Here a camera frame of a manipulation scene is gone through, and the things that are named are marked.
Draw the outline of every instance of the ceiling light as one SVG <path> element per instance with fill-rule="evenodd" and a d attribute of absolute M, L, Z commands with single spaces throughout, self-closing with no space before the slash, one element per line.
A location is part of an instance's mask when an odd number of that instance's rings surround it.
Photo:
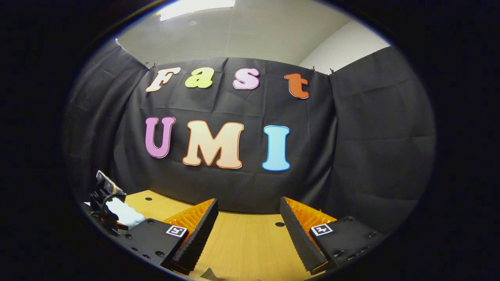
<path fill-rule="evenodd" d="M 159 21 L 203 10 L 232 8 L 236 0 L 179 0 L 161 9 Z"/>

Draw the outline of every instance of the letter m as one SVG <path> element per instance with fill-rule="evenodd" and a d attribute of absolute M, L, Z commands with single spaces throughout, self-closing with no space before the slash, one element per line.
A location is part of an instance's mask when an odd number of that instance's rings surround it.
<path fill-rule="evenodd" d="M 220 151 L 220 158 L 215 164 L 220 168 L 238 169 L 242 167 L 239 159 L 240 133 L 244 130 L 241 123 L 227 122 L 222 126 L 215 138 L 212 137 L 207 122 L 194 120 L 187 123 L 191 130 L 187 155 L 182 162 L 190 166 L 198 166 L 202 160 L 198 157 L 198 150 L 201 151 L 203 160 L 207 166 L 214 161 Z"/>

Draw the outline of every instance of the yellow-green letter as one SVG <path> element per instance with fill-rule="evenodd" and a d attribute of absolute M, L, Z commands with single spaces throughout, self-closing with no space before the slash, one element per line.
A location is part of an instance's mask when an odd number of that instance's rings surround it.
<path fill-rule="evenodd" d="M 191 77 L 186 80 L 186 87 L 188 88 L 208 88 L 212 85 L 212 76 L 214 76 L 214 69 L 211 67 L 202 67 L 193 70 Z"/>

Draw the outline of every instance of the orange letter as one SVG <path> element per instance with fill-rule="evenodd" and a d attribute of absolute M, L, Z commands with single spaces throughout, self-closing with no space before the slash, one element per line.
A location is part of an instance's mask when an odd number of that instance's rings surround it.
<path fill-rule="evenodd" d="M 191 130 L 187 155 L 182 162 L 190 166 L 198 166 L 202 160 L 198 157 L 198 148 L 201 151 L 203 160 L 207 166 L 214 161 L 217 152 L 220 150 L 220 158 L 215 164 L 220 168 L 238 169 L 242 167 L 242 162 L 238 159 L 238 145 L 240 143 L 240 133 L 244 130 L 241 123 L 227 122 L 222 126 L 215 138 L 212 137 L 207 122 L 194 120 L 187 123 Z"/>
<path fill-rule="evenodd" d="M 146 92 L 158 91 L 162 87 L 160 86 L 161 82 L 163 82 L 163 84 L 166 84 L 170 80 L 172 75 L 177 74 L 180 71 L 181 71 L 180 67 L 162 69 L 158 71 L 158 74 L 156 75 L 156 78 L 153 80 L 153 83 L 151 83 L 151 85 L 146 88 Z"/>
<path fill-rule="evenodd" d="M 309 93 L 302 90 L 302 85 L 307 85 L 308 81 L 302 79 L 302 76 L 298 73 L 285 75 L 284 78 L 288 80 L 288 90 L 290 94 L 299 99 L 309 98 Z"/>

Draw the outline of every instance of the ceiling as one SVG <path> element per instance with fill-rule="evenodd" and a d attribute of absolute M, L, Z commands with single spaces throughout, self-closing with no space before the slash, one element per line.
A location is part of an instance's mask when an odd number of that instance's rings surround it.
<path fill-rule="evenodd" d="M 117 36 L 143 63 L 212 57 L 299 65 L 351 19 L 314 0 L 236 0 L 233 8 L 184 14 L 160 22 L 154 12 Z"/>

